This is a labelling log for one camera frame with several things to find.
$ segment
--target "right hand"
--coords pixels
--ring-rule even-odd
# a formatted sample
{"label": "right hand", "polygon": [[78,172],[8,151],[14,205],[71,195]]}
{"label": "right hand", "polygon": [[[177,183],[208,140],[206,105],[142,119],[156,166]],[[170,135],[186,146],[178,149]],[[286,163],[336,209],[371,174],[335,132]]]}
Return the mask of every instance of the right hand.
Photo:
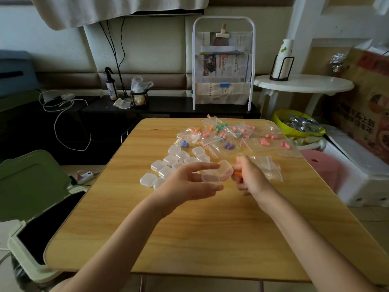
{"label": "right hand", "polygon": [[234,171],[242,172],[242,176],[232,175],[238,190],[245,191],[245,194],[251,194],[260,207],[268,202],[269,197],[279,195],[261,169],[251,162],[248,156],[237,157],[233,168]]}

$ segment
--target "left hand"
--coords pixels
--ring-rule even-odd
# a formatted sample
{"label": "left hand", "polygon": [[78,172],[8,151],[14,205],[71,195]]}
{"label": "left hand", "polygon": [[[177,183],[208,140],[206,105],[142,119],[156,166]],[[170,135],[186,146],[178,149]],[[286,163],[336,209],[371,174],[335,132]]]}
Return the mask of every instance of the left hand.
{"label": "left hand", "polygon": [[219,168],[214,163],[191,163],[179,167],[155,192],[162,199],[164,216],[189,200],[199,200],[215,196],[222,190],[222,185],[202,182],[202,174],[194,173],[200,170]]}

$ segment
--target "wooden table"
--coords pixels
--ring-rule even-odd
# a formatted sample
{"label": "wooden table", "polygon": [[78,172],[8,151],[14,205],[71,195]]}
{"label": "wooden table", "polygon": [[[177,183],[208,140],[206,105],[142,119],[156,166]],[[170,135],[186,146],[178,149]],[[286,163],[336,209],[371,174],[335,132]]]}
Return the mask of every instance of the wooden table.
{"label": "wooden table", "polygon": [[[139,184],[144,173],[152,172],[150,164],[168,155],[182,128],[200,126],[198,120],[142,120],[48,245],[47,264],[56,270],[80,269],[153,191]],[[260,128],[268,121],[245,122]],[[252,155],[247,149],[240,152]],[[274,182],[275,187],[369,279],[389,284],[389,257],[304,158],[277,153],[272,157],[285,178]],[[274,222],[254,199],[242,196],[231,180],[224,186],[215,197],[187,202],[163,219],[133,272],[309,281]]]}

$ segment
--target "cardboard box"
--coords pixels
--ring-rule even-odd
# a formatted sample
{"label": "cardboard box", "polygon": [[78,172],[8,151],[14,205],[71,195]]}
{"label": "cardboard box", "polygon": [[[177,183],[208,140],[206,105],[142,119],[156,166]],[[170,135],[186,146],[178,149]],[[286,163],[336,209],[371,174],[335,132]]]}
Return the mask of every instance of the cardboard box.
{"label": "cardboard box", "polygon": [[355,88],[333,96],[330,121],[389,164],[389,57],[351,49],[338,77]]}

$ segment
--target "tile floor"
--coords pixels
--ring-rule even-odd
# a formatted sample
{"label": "tile floor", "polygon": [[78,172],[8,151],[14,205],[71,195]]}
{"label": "tile floor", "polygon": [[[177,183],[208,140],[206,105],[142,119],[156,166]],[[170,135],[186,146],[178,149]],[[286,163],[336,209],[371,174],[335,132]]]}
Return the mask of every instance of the tile floor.
{"label": "tile floor", "polygon": [[[77,171],[92,171],[98,174],[104,169],[105,165],[70,165],[62,166],[64,172],[68,175],[75,175]],[[86,188],[92,185],[95,179],[85,183]],[[382,248],[389,254],[389,208],[383,207],[350,207],[353,215],[362,223],[366,230],[375,238]],[[7,254],[7,251],[1,250],[7,248],[6,240],[9,229],[14,222],[7,221],[0,223],[0,259]],[[132,275],[128,280],[122,292],[139,291],[140,275]],[[258,292],[259,283],[257,281],[245,280],[226,280],[215,278],[195,278],[183,276],[148,276],[146,283],[147,292],[211,292],[211,291],[244,291]],[[11,259],[6,258],[0,265],[0,291],[19,292],[22,291],[12,272]],[[266,292],[314,292],[315,287],[312,284],[300,283],[276,283],[265,282]]]}

